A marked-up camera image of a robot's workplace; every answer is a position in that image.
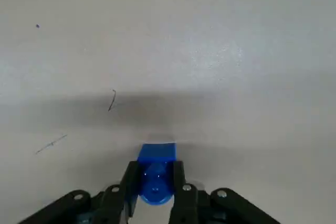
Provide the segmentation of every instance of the metal screw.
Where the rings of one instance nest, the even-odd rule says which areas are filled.
[[[222,198],[225,198],[225,197],[227,196],[226,192],[223,191],[223,190],[219,190],[219,191],[217,192],[217,195],[220,196],[220,197],[222,197]]]
[[[74,196],[73,198],[74,200],[80,200],[80,199],[83,199],[83,194],[77,194]]]
[[[184,185],[182,188],[185,191],[190,191],[191,190],[191,186],[190,185]]]
[[[119,187],[118,186],[115,186],[112,188],[112,192],[116,193],[119,191]]]

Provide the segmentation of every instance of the blue object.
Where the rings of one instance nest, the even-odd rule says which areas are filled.
[[[161,205],[171,199],[173,191],[173,162],[176,144],[144,144],[138,162],[142,166],[141,198],[150,205]]]

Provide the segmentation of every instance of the white table surface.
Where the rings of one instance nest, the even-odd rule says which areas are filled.
[[[1,223],[165,141],[208,191],[333,223],[335,17],[336,0],[0,0]]]

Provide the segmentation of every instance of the bolt head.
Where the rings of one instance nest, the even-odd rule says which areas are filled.
[[[111,191],[112,191],[113,193],[116,193],[116,192],[119,191],[119,187],[118,187],[118,186],[115,186],[115,187],[113,187],[113,188],[111,189]]]
[[[83,199],[83,197],[84,197],[83,194],[77,194],[77,195],[74,196],[73,199],[74,200],[80,200],[80,199]]]
[[[190,185],[184,185],[182,188],[185,191],[190,191],[191,190],[191,186]]]
[[[227,196],[226,192],[223,191],[223,190],[219,190],[219,191],[217,192],[217,195],[218,195],[219,197],[221,197],[221,198],[225,198],[225,197]]]

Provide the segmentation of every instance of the black mark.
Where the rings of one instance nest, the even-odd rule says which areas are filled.
[[[39,149],[37,152],[35,152],[35,155],[36,155],[36,154],[39,154],[41,151],[44,151],[45,149],[47,149],[47,148],[53,146],[53,145],[56,144],[58,141],[60,141],[60,140],[62,140],[63,138],[65,138],[67,135],[68,135],[68,134],[63,135],[63,136],[57,138],[56,140],[50,142],[49,144],[45,145],[43,148],[41,148],[41,149]]]
[[[116,90],[113,90],[113,92],[114,92],[113,99],[112,99],[112,102],[111,102],[111,105],[110,105],[108,111],[110,111],[110,110],[112,109],[112,106],[113,106],[114,101],[115,101],[115,99],[116,99],[117,92],[116,92]]]

